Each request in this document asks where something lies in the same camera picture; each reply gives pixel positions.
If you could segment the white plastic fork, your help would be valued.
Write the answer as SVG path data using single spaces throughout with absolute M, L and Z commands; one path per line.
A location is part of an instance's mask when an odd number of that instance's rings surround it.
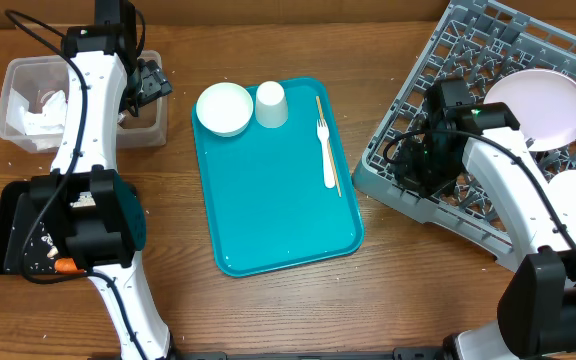
M 317 121 L 317 137 L 321 144 L 324 185 L 326 188 L 331 189 L 335 187 L 335 180 L 330 159 L 330 151 L 328 149 L 329 129 L 323 118 L 320 118 Z

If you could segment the white napkin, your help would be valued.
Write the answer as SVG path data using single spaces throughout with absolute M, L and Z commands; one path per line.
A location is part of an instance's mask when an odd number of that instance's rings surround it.
M 41 97 L 38 113 L 30 111 L 30 102 L 12 89 L 5 113 L 5 125 L 20 140 L 16 144 L 30 153 L 58 148 L 65 130 L 67 100 L 63 90 L 50 90 Z

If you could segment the white round plate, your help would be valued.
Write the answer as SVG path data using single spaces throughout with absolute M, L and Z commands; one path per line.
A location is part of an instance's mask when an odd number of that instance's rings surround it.
M 505 103 L 520 124 L 531 152 L 564 147 L 576 140 L 576 82 L 546 69 L 527 69 L 497 81 L 484 102 Z

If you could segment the rice and peanut scraps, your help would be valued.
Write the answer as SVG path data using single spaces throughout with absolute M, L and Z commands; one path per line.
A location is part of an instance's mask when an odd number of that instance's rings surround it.
M 19 253 L 28 233 L 27 228 L 14 225 L 11 231 L 6 263 L 10 269 L 19 265 Z M 24 264 L 32 270 L 48 271 L 54 268 L 54 262 L 59 258 L 59 250 L 51 235 L 42 224 L 39 224 L 24 251 Z

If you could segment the orange carrot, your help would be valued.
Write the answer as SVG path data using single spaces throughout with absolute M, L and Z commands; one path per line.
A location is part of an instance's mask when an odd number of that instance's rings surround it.
M 54 264 L 55 271 L 59 274 L 75 275 L 83 274 L 84 269 L 77 267 L 75 261 L 72 258 L 60 258 L 55 261 Z

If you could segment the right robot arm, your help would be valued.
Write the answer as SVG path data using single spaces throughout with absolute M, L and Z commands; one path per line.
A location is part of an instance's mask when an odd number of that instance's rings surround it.
M 397 183 L 422 198 L 447 193 L 460 174 L 484 188 L 518 254 L 519 267 L 495 321 L 447 336 L 442 345 L 399 348 L 396 357 L 550 359 L 576 351 L 576 226 L 555 207 L 520 123 L 501 102 L 478 105 L 465 80 L 424 94 L 428 115 L 396 136 L 387 160 Z

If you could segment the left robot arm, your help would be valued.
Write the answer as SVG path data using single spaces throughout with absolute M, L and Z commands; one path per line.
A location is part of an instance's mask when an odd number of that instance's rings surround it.
M 65 130 L 46 176 L 30 182 L 29 198 L 60 260 L 55 282 L 86 278 L 99 292 L 120 340 L 123 359 L 174 359 L 174 340 L 159 315 L 144 273 L 144 210 L 117 171 L 118 117 L 170 93 L 157 69 L 143 86 L 139 55 L 143 15 L 129 1 L 98 1 L 94 22 L 61 36 L 67 63 Z

